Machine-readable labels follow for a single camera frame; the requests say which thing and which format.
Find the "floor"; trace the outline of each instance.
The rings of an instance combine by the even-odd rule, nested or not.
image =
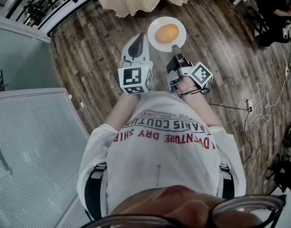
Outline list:
[[[260,48],[253,36],[250,22],[243,17],[246,5],[236,8],[231,0],[189,0],[186,5],[168,4],[160,16],[179,19],[187,30],[187,40],[182,47],[188,59],[201,61],[213,72],[214,82],[207,95],[210,103],[245,108],[244,98],[252,96],[257,82],[264,85],[266,98],[262,104],[276,102],[285,79],[290,45],[274,43]],[[52,52],[62,84],[72,94],[72,101],[87,130],[99,126],[120,95],[117,68],[122,47],[158,16],[138,19],[130,16],[115,17],[115,12],[103,10],[94,1],[73,14],[52,35]],[[157,90],[166,90],[164,77],[171,53],[150,48],[154,62],[154,83]],[[253,102],[263,96],[255,88]],[[244,137],[247,112],[213,106],[225,129],[234,135],[242,161],[251,153]],[[266,121],[250,125],[252,113],[246,122],[246,136],[253,145],[251,158],[244,164],[247,193],[268,193],[273,181],[265,181],[267,167],[282,151],[282,138],[291,122],[291,71],[278,105],[275,107],[259,150]],[[258,159],[251,169],[258,153]]]

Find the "metal railing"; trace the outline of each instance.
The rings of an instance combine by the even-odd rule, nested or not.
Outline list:
[[[24,16],[24,24],[28,26],[39,26],[47,16],[50,16],[54,10],[56,10],[66,0],[16,0],[10,8],[6,18],[10,17],[15,13],[19,6],[22,6],[23,10],[19,13],[16,21],[19,21]]]

